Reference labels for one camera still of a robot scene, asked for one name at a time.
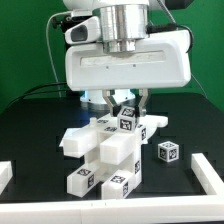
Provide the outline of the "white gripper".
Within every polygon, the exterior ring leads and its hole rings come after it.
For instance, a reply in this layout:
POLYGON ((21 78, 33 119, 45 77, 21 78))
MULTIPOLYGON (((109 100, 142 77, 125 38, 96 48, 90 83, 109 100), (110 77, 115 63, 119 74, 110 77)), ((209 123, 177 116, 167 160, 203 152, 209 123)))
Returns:
POLYGON ((139 40, 133 52, 106 54, 100 43, 73 46, 65 57, 67 84, 74 91, 103 90, 112 117, 121 109, 114 90, 139 89, 135 111, 144 117, 148 89, 183 87, 190 81, 189 45, 189 33, 178 30, 139 40))

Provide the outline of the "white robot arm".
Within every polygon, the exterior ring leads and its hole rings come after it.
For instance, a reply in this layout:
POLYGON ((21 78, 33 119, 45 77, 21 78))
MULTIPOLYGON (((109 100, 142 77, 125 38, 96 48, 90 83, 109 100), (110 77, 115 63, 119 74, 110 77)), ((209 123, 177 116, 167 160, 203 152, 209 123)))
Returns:
POLYGON ((171 20, 166 25, 148 23, 149 12, 168 13, 171 0, 64 0, 73 18, 84 21, 65 32, 70 45, 65 68, 68 86, 74 91, 100 90, 118 114, 113 92, 137 89, 138 116, 150 88, 182 87, 190 81, 188 52, 192 31, 171 20))

